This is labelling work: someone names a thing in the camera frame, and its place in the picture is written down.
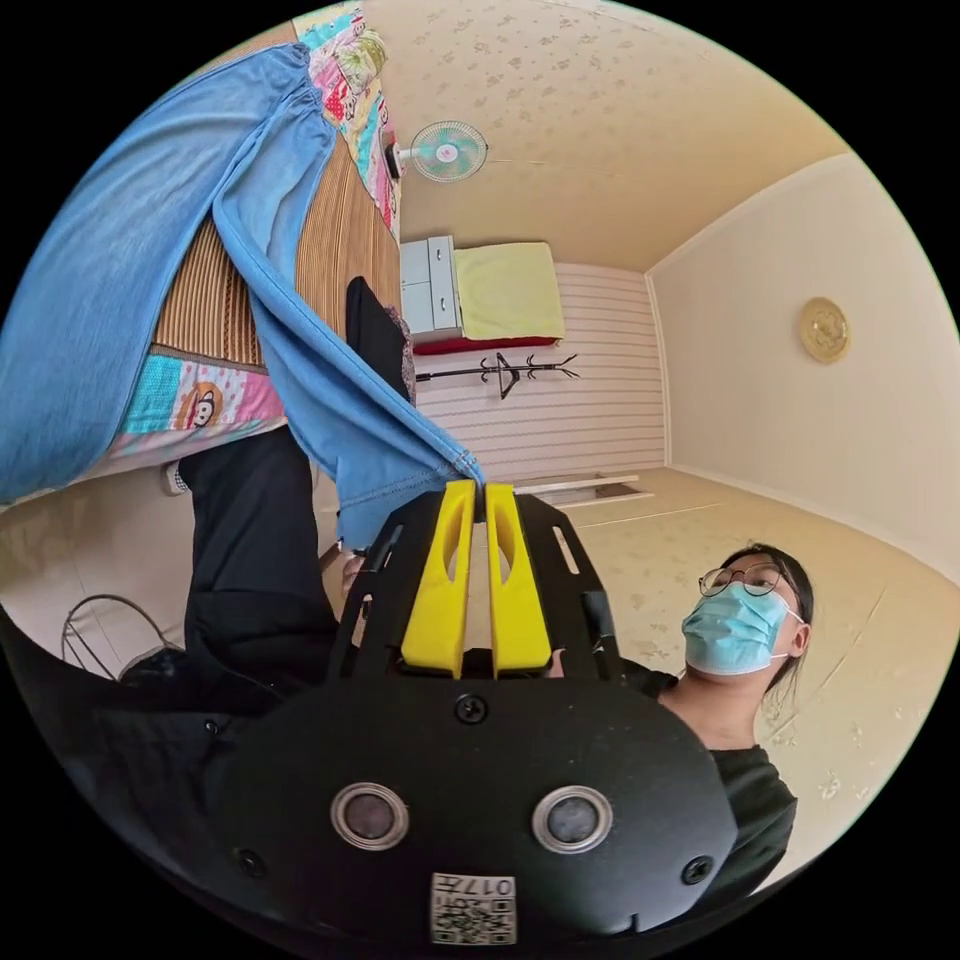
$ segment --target striped wall panel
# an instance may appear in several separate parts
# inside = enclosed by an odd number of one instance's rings
[[[567,338],[534,359],[576,353],[570,367],[580,380],[541,373],[500,400],[495,377],[486,385],[477,376],[451,377],[418,384],[417,406],[494,481],[662,467],[663,379],[644,275],[579,264],[556,270]],[[502,351],[516,363],[529,352]],[[483,356],[417,357],[417,372],[473,367]]]

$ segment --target black sweater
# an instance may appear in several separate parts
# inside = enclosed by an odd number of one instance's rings
[[[658,697],[677,678],[624,660],[629,685]],[[706,913],[750,896],[783,859],[793,831],[797,798],[780,779],[767,751],[711,750],[737,823],[733,850],[697,902],[693,913]]]

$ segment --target screw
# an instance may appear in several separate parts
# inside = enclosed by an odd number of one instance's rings
[[[461,723],[483,723],[487,717],[487,704],[472,693],[462,696],[454,708]]]
[[[267,872],[264,862],[252,850],[237,850],[236,858],[240,869],[253,880],[261,879]]]
[[[680,879],[688,886],[692,887],[696,883],[701,883],[713,871],[713,857],[694,857],[680,873]]]

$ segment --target white wall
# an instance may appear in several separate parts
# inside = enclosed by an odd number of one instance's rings
[[[556,265],[566,339],[502,350],[507,360],[561,361],[562,373],[524,377],[501,400],[496,376],[417,384],[417,407],[470,449],[490,480],[623,473],[664,464],[660,347],[642,273]],[[496,351],[416,357],[417,373],[475,367]]]
[[[757,194],[651,270],[670,457],[847,523],[960,583],[960,340],[916,237],[853,155]],[[851,324],[804,353],[811,297]]]

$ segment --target woman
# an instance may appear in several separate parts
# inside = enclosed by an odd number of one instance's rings
[[[348,560],[345,593],[362,562]],[[796,679],[814,602],[800,563],[763,543],[701,577],[700,593],[682,624],[686,669],[679,677],[623,661],[627,683],[675,713],[711,752],[737,823],[733,850],[696,914],[750,896],[786,852],[797,800],[757,743],[754,726],[764,698]],[[561,654],[554,654],[551,677],[563,676]]]

